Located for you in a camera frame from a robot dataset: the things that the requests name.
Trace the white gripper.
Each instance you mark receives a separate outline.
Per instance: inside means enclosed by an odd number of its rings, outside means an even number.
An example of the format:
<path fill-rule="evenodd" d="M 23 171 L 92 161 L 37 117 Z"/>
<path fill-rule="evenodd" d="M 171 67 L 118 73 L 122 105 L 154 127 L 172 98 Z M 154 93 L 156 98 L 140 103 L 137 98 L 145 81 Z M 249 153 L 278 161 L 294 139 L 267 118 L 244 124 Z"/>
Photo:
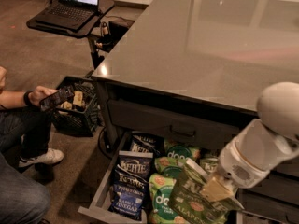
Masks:
<path fill-rule="evenodd" d="M 237 149 L 235 140 L 221 151 L 216 172 L 219 175 L 212 175 L 200 191 L 209 202 L 232 197 L 232 182 L 240 189 L 250 189 L 269 174 L 269 171 L 263 171 L 246 161 Z"/>

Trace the person's forearm with wristband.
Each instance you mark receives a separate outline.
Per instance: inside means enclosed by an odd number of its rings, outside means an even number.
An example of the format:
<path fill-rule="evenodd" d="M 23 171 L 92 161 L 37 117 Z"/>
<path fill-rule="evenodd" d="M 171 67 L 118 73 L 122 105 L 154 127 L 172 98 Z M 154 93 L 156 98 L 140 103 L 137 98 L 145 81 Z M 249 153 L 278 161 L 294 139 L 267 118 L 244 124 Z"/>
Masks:
<path fill-rule="evenodd" d="M 23 101 L 25 91 L 3 91 L 0 93 L 0 107 L 2 109 L 14 109 L 26 107 Z"/>

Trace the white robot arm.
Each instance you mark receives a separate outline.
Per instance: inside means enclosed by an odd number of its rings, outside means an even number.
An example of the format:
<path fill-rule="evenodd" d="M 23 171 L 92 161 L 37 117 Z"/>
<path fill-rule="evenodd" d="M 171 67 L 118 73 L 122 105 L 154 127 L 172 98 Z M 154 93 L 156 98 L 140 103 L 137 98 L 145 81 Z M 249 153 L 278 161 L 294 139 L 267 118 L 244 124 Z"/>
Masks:
<path fill-rule="evenodd" d="M 221 151 L 218 166 L 201 190 L 210 202 L 250 189 L 271 170 L 299 155 L 299 84 L 279 82 L 257 99 L 258 117 Z"/>

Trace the person's phone-holding hand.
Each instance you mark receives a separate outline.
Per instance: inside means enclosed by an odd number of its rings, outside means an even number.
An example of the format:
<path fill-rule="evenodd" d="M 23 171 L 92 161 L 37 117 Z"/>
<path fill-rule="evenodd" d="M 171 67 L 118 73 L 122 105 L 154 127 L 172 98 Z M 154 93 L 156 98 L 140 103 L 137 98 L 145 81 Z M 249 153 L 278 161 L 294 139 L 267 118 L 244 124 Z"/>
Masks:
<path fill-rule="evenodd" d="M 37 86 L 28 94 L 29 101 L 34 106 L 40 106 L 40 101 L 57 92 L 55 89 Z"/>

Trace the person's other hand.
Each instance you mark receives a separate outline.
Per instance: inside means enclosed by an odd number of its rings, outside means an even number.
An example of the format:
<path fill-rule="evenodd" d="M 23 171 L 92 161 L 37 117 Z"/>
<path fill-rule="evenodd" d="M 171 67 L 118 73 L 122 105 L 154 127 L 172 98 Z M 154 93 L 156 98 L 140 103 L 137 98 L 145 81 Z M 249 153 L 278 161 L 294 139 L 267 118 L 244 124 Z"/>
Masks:
<path fill-rule="evenodd" d="M 0 66 L 0 93 L 3 92 L 6 86 L 7 69 Z"/>

